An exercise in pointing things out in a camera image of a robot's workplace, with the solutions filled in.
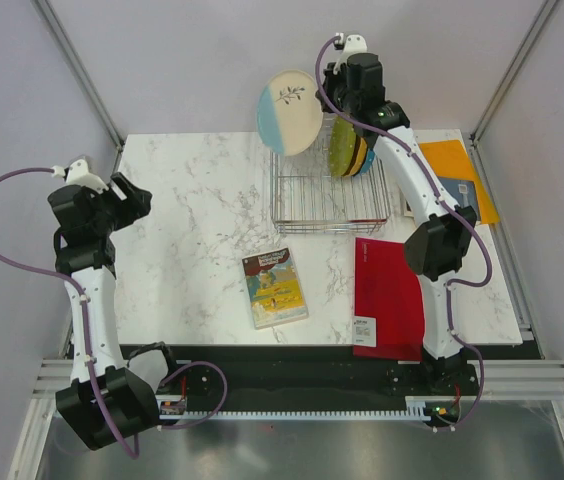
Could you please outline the green polka dot plate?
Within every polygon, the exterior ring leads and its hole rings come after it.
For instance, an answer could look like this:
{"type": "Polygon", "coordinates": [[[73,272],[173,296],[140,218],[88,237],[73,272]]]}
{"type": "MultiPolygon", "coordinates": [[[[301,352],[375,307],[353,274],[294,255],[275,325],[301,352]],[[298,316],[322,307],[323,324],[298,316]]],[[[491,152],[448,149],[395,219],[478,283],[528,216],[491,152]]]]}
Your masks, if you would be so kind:
{"type": "Polygon", "coordinates": [[[328,168],[332,177],[344,177],[354,158],[357,135],[351,123],[337,117],[331,129],[328,168]]]}

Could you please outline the cream and blue plate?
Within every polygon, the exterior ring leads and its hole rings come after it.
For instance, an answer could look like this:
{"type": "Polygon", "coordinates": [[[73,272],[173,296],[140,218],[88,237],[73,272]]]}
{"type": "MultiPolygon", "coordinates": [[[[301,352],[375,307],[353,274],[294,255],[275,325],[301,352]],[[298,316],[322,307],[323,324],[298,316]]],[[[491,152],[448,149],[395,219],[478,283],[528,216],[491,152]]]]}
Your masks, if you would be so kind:
{"type": "Polygon", "coordinates": [[[294,156],[316,140],[323,122],[316,92],[315,79],[296,69],[279,72],[264,87],[256,125],[260,139],[274,153],[294,156]]]}

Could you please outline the yellow polka dot plate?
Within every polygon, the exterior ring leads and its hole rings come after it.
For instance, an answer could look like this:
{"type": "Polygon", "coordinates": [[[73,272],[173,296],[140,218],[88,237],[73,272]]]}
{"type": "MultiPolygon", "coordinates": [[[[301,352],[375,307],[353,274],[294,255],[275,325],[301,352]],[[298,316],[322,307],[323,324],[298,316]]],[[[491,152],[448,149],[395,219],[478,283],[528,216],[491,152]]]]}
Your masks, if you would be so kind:
{"type": "Polygon", "coordinates": [[[346,177],[353,177],[360,172],[362,166],[366,161],[367,149],[368,147],[365,139],[361,137],[357,137],[355,147],[353,150],[351,164],[346,172],[346,177]]]}

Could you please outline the blue polka dot plate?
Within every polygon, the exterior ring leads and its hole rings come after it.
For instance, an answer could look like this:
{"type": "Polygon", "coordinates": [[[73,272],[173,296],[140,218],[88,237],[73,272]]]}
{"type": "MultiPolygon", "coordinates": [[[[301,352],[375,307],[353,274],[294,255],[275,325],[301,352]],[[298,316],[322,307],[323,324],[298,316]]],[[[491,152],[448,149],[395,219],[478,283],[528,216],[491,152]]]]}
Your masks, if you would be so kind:
{"type": "Polygon", "coordinates": [[[367,154],[366,154],[365,161],[362,164],[358,174],[362,175],[362,174],[367,173],[371,169],[371,167],[374,163],[374,160],[375,160],[375,152],[373,150],[368,150],[367,154]]]}

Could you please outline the wire dish rack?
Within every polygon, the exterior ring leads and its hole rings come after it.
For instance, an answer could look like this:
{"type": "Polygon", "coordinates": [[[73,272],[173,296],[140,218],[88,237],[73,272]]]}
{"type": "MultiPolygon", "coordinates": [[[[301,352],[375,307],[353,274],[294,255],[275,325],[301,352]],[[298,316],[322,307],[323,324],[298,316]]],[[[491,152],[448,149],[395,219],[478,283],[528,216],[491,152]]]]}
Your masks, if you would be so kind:
{"type": "Polygon", "coordinates": [[[316,140],[298,155],[270,154],[270,214],[281,234],[372,234],[390,217],[390,196],[379,163],[353,177],[330,175],[333,123],[331,115],[325,116],[316,140]]]}

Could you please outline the paperback book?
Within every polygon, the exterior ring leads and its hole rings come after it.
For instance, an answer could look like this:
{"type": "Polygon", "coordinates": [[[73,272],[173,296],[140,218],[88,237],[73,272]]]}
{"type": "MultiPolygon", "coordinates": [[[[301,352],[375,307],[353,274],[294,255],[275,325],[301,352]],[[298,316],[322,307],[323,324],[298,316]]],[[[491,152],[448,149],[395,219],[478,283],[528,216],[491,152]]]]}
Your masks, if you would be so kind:
{"type": "Polygon", "coordinates": [[[241,265],[256,330],[309,316],[289,248],[244,257],[241,265]]]}

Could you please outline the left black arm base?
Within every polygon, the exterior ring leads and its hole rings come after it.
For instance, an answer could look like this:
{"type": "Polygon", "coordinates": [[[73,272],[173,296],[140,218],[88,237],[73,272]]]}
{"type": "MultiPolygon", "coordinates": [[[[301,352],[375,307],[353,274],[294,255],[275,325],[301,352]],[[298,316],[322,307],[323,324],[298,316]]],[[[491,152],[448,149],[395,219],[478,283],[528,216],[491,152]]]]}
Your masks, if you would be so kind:
{"type": "MultiPolygon", "coordinates": [[[[195,361],[206,361],[221,367],[222,356],[217,349],[179,349],[175,353],[175,366],[179,367],[195,361]]],[[[187,369],[168,383],[158,388],[159,394],[184,394],[190,400],[210,400],[217,403],[223,394],[223,382],[220,374],[209,366],[194,366],[187,369]]]]}

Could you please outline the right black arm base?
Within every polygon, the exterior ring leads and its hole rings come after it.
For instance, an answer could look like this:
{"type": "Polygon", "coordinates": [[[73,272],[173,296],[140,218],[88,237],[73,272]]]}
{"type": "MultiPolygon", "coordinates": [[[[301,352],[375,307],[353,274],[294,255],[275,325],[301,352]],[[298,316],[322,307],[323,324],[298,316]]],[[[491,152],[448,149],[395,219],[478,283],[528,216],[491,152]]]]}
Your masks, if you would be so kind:
{"type": "Polygon", "coordinates": [[[459,356],[453,359],[394,362],[389,366],[389,389],[401,396],[471,396],[478,392],[475,367],[459,356]]]}

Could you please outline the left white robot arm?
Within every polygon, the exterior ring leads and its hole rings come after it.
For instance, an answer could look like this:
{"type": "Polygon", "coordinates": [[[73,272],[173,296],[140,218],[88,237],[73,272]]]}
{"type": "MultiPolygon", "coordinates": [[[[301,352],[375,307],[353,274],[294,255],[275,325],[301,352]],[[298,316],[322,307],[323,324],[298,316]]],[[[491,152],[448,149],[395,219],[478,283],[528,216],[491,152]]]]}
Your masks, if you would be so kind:
{"type": "Polygon", "coordinates": [[[182,378],[164,343],[145,345],[124,359],[118,340],[110,236],[147,216],[151,199],[120,172],[106,186],[67,183],[48,197],[59,223],[55,271],[65,282],[74,335],[70,384],[57,392],[56,406],[91,450],[156,426],[157,391],[173,392],[182,378]]]}

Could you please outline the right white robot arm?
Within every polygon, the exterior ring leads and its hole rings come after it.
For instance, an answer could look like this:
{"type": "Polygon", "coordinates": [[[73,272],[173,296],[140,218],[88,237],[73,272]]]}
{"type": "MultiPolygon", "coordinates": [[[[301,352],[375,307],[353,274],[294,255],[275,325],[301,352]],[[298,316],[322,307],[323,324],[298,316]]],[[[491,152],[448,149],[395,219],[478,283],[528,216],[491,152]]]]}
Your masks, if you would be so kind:
{"type": "Polygon", "coordinates": [[[446,283],[457,277],[471,242],[475,210],[461,207],[442,186],[420,149],[401,106],[385,99],[383,67],[377,55],[353,53],[324,69],[323,109],[351,122],[411,209],[415,231],[404,242],[408,267],[417,276],[424,309],[420,381],[429,392],[445,392],[456,381],[447,360],[463,349],[448,324],[446,283]]]}

